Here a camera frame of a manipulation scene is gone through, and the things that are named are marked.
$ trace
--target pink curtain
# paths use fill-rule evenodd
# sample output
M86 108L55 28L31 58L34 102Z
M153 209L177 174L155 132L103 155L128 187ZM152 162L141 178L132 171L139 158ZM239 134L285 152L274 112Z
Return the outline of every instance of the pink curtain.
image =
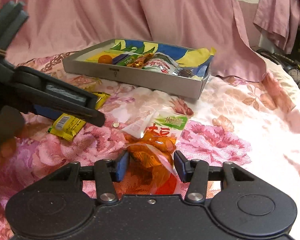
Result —
M0 8L9 0L0 0ZM30 18L8 50L21 63L112 38L217 49L212 74L259 82L265 62L250 48L237 0L13 0Z
M253 22L289 54L300 25L300 0L259 0Z

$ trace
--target bedsheet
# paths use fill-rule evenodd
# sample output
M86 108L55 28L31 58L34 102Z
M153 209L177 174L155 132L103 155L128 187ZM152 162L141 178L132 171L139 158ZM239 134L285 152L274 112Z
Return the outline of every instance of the bedsheet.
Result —
M294 125L289 117L296 107L300 115L300 90L280 66L264 59L268 73L262 83L210 76L201 98L190 101L161 91L65 73L61 61L69 54L21 65L111 94L101 108L105 125L99 128L86 124L69 143L47 133L51 120L25 115L28 138L18 139L17 153L0 170L0 240L13 235L4 217L5 205L13 194L68 162L80 161L85 166L105 157L115 158L124 147L119 130L160 109L189 116L177 142L177 148L188 159L200 158L215 166L235 162L290 195L298 207L290 234L300 240L300 131L298 122ZM187 187L182 184L183 195ZM119 196L148 191L148 185L140 183L132 170L123 182L115 183L115 188ZM83 190L95 196L93 182L85 182ZM219 190L218 182L209 182L207 197Z

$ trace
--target orange fruit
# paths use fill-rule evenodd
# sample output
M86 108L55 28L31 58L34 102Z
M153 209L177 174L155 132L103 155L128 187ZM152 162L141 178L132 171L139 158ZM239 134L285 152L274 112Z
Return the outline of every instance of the orange fruit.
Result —
M103 63L103 64L112 64L112 58L109 55L102 55L98 59L98 63Z

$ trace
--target green snack package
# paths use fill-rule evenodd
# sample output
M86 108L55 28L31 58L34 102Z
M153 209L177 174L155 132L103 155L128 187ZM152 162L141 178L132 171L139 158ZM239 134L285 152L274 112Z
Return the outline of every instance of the green snack package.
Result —
M120 61L117 65L118 66L127 66L128 64L131 64L132 62L134 62L140 55L137 54L133 54L127 58L125 58L124 60Z

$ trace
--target purple package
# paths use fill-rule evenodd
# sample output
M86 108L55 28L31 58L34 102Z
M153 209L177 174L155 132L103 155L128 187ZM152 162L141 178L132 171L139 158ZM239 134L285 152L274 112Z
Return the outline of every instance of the purple package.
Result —
M129 57L129 54L120 54L112 59L112 65L116 65L118 62L124 60L126 57Z

